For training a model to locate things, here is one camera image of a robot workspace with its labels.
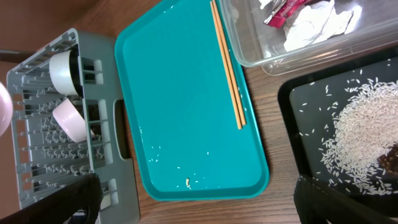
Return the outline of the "grey metal bowl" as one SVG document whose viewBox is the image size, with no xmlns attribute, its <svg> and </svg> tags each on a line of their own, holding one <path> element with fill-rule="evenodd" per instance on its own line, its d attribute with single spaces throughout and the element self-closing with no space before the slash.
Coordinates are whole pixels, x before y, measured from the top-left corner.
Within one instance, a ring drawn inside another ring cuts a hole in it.
<svg viewBox="0 0 398 224">
<path fill-rule="evenodd" d="M 68 50 L 50 58 L 49 74 L 55 89 L 70 96 L 83 97 L 77 54 Z"/>
</svg>

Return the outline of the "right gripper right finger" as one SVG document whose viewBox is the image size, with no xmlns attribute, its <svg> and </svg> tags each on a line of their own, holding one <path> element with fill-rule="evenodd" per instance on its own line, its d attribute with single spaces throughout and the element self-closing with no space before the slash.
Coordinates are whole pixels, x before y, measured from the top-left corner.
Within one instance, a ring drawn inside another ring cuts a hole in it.
<svg viewBox="0 0 398 224">
<path fill-rule="evenodd" d="M 394 224 L 396 222 L 307 175 L 300 175 L 297 179 L 294 204 L 300 221 L 306 224 Z"/>
</svg>

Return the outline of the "white rice pile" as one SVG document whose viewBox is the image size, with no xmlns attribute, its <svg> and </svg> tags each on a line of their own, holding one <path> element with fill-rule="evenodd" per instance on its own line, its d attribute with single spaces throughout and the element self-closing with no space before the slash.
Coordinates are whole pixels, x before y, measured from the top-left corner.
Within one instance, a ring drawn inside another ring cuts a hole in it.
<svg viewBox="0 0 398 224">
<path fill-rule="evenodd" d="M 386 171 L 377 159 L 397 145 L 397 81 L 361 85 L 333 124 L 335 135 L 322 157 L 326 168 L 347 173 L 369 195 L 390 194 L 385 184 L 377 189 L 369 178 L 378 168 Z"/>
</svg>

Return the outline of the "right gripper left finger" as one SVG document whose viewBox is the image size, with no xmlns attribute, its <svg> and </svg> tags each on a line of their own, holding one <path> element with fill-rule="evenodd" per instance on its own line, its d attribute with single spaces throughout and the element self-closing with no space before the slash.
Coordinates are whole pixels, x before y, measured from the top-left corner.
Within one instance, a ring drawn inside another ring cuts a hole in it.
<svg viewBox="0 0 398 224">
<path fill-rule="evenodd" d="M 102 199 L 98 175 L 84 175 L 71 185 L 2 218 L 1 223 L 95 223 Z"/>
</svg>

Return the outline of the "large white plate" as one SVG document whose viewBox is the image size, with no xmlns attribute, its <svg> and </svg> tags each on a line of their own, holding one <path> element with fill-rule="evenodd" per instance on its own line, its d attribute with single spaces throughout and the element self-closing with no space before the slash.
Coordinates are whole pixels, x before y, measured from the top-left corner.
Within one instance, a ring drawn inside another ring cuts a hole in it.
<svg viewBox="0 0 398 224">
<path fill-rule="evenodd" d="M 11 123 L 14 107 L 11 95 L 3 83 L 0 83 L 0 94 L 0 136 L 2 136 Z"/>
</svg>

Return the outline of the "white napkin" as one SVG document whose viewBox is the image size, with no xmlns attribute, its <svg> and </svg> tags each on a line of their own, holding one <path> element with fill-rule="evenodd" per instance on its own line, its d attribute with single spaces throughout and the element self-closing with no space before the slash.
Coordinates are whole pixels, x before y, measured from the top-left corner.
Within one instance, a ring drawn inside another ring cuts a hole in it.
<svg viewBox="0 0 398 224">
<path fill-rule="evenodd" d="M 271 4 L 271 12 L 275 11 L 281 2 L 261 1 L 260 9 Z M 301 5 L 281 27 L 285 34 L 284 49 L 290 52 L 345 34 L 354 15 L 353 10 L 338 13 L 334 0 L 308 1 Z"/>
</svg>

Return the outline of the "wooden chopstick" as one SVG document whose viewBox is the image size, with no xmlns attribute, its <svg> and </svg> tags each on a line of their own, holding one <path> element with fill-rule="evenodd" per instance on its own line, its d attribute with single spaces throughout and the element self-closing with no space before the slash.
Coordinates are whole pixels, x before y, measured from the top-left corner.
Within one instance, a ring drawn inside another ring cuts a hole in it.
<svg viewBox="0 0 398 224">
<path fill-rule="evenodd" d="M 216 9 L 215 9 L 215 5 L 214 5 L 213 1 L 210 1 L 210 7 L 211 7 L 211 14 L 212 14 L 212 18 L 213 18 L 214 27 L 215 27 L 215 33 L 216 33 L 218 45 L 220 48 L 220 54 L 221 54 L 221 58 L 223 61 L 224 72 L 226 74 L 226 80 L 227 80 L 227 84 L 228 84 L 228 88 L 229 88 L 229 94 L 231 96 L 231 101 L 232 101 L 232 105 L 233 105 L 233 109 L 234 109 L 236 124 L 237 124 L 238 129 L 242 129 L 243 124 L 242 124 L 241 118 L 239 116 L 236 97 L 234 95 L 233 85 L 232 85 L 232 81 L 231 81 L 231 77 L 230 77 L 230 73 L 229 73 L 229 67 L 228 67 L 228 64 L 226 61 L 226 56 L 224 54 L 224 47 L 223 47 L 222 40 L 221 40 L 220 30 L 218 27 L 218 23 L 216 21 Z"/>
<path fill-rule="evenodd" d="M 228 45 L 226 42 L 226 36 L 224 34 L 224 30 L 223 30 L 223 25 L 221 22 L 221 16 L 220 13 L 218 11 L 218 7 L 217 7 L 217 3 L 215 0 L 212 0 L 214 5 L 215 5 L 215 9 L 216 9 L 216 21 L 218 23 L 218 27 L 220 30 L 220 34 L 221 34 L 221 40 L 222 40 L 222 44 L 224 47 L 224 54 L 226 56 L 226 61 L 229 67 L 229 73 L 230 73 L 230 77 L 231 77 L 231 81 L 232 81 L 232 85 L 233 85 L 233 91 L 234 91 L 234 95 L 236 97 L 236 102 L 237 102 L 237 106 L 238 106 L 238 111 L 239 111 L 239 116 L 241 118 L 241 122 L 243 124 L 243 126 L 246 125 L 246 118 L 244 116 L 244 111 L 243 111 L 243 105 L 242 102 L 240 100 L 240 94 L 239 94 L 239 90 L 238 90 L 238 85 L 236 82 L 236 77 L 235 77 L 235 73 L 234 73 L 234 68 L 233 68 L 233 64 L 231 61 L 231 56 L 229 54 L 229 49 L 228 49 Z"/>
</svg>

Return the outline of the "medium white bowl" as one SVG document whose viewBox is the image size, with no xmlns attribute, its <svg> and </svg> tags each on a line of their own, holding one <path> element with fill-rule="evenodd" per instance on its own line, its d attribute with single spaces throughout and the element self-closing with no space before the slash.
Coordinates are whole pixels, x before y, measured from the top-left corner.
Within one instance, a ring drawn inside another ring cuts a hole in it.
<svg viewBox="0 0 398 224">
<path fill-rule="evenodd" d="M 85 119 L 68 98 L 52 111 L 52 115 L 73 142 L 86 141 L 95 136 L 92 130 L 90 135 L 87 134 Z"/>
</svg>

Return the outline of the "red snack wrapper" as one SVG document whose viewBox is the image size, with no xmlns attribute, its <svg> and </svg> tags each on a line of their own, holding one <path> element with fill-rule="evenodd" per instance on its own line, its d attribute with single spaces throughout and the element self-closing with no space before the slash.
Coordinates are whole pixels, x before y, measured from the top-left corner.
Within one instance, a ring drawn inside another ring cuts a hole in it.
<svg viewBox="0 0 398 224">
<path fill-rule="evenodd" d="M 275 11 L 264 21 L 265 25 L 281 28 L 284 22 L 301 6 L 308 3 L 308 0 L 286 0 L 282 1 Z"/>
</svg>

